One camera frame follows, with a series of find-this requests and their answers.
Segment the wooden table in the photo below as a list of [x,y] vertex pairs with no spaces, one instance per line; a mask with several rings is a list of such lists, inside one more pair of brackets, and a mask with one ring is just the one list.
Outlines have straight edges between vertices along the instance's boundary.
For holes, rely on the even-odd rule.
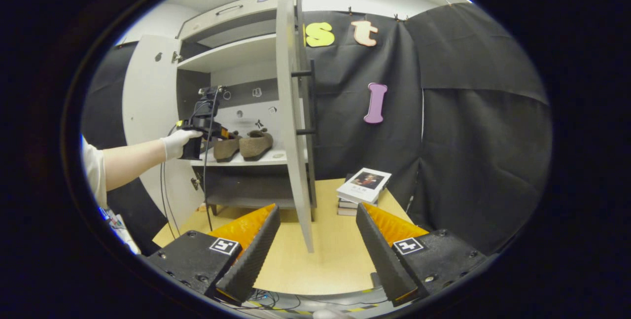
[[[281,225],[268,252],[254,287],[272,292],[293,294],[339,294],[371,289],[370,273],[375,271],[354,216],[338,215],[336,189],[344,179],[316,180],[317,209],[313,222],[315,251],[307,252],[296,212],[281,210]],[[412,222],[386,189],[379,195],[379,208]],[[231,222],[251,209],[227,207],[211,214],[212,228]],[[206,209],[202,206],[184,225],[180,233],[195,230],[209,232]],[[173,241],[169,225],[153,238],[164,247]]]

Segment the purple letter i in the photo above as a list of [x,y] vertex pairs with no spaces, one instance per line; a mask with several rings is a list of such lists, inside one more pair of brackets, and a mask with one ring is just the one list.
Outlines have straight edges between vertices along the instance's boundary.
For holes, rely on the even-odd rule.
[[369,83],[368,89],[370,90],[370,105],[368,106],[368,114],[363,118],[363,121],[370,124],[377,124],[384,121],[381,116],[381,108],[384,105],[384,95],[388,91],[388,86],[380,83]]

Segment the brown shoe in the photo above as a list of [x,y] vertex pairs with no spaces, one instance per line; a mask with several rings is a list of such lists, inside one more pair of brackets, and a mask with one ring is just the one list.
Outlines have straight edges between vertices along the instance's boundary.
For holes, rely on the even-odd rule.
[[230,139],[219,140],[214,144],[212,154],[217,162],[228,162],[239,151],[239,132],[230,133]]
[[245,161],[258,161],[274,144],[274,138],[266,133],[267,128],[253,130],[248,133],[250,138],[239,139],[239,149]]

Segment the white cabinet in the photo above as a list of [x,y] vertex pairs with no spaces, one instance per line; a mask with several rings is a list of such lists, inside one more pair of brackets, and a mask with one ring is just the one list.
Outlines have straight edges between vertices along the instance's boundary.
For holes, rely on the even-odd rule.
[[[295,209],[306,248],[313,252],[316,192],[308,134],[313,93],[306,74],[292,77],[310,66],[302,44],[301,7],[301,0],[238,0],[183,23],[178,39],[140,39],[125,81],[125,90],[133,94],[124,91],[123,98],[129,144],[164,137],[169,124],[189,117],[197,88],[209,85],[230,91],[218,97],[216,122],[243,137],[264,127],[275,139],[273,148],[257,161],[245,161],[237,153],[230,162],[219,163],[210,149],[206,164],[203,153],[201,160],[169,162],[169,197],[179,224],[204,201],[191,179],[202,181],[206,168],[207,201],[215,215],[218,205],[260,208],[276,203]],[[185,52],[191,46],[194,49]],[[161,63],[155,60],[159,52]],[[174,53],[183,59],[173,60]],[[142,96],[142,101],[131,101],[132,95]],[[151,113],[142,110],[146,104]],[[162,210],[158,173],[152,169],[140,179]]]
[[[180,40],[144,35],[129,61],[122,91],[122,120],[127,144],[166,137],[178,120],[174,98]],[[169,160],[165,165],[169,205],[162,203],[160,166],[140,175],[140,181],[158,209],[171,224],[182,225],[204,200],[201,190],[191,187],[195,173],[188,160]]]

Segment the hand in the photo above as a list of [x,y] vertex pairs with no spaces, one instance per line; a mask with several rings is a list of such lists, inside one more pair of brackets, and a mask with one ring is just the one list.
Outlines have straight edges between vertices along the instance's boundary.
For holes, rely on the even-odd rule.
[[191,138],[201,137],[202,134],[202,132],[198,132],[196,130],[178,130],[166,138],[160,138],[160,140],[164,142],[166,160],[182,156],[184,144],[186,144]]

